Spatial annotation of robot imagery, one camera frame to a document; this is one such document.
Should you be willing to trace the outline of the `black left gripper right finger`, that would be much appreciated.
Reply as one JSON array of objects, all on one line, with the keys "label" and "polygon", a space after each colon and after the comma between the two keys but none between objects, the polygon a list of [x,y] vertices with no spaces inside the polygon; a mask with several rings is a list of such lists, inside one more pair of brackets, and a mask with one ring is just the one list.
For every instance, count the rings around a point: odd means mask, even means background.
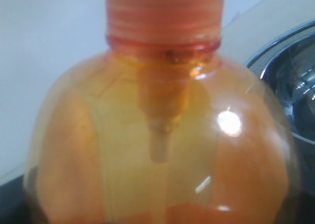
[{"label": "black left gripper right finger", "polygon": [[302,191],[296,224],[315,223],[315,145],[295,140],[301,172]]}]

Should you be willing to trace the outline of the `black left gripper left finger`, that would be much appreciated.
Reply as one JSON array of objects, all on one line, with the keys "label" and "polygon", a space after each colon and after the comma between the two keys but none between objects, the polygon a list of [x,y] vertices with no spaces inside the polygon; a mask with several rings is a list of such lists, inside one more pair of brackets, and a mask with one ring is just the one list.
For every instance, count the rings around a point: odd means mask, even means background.
[{"label": "black left gripper left finger", "polygon": [[47,216],[35,194],[35,175],[27,178],[23,188],[23,176],[0,187],[0,222],[2,224],[45,224]]}]

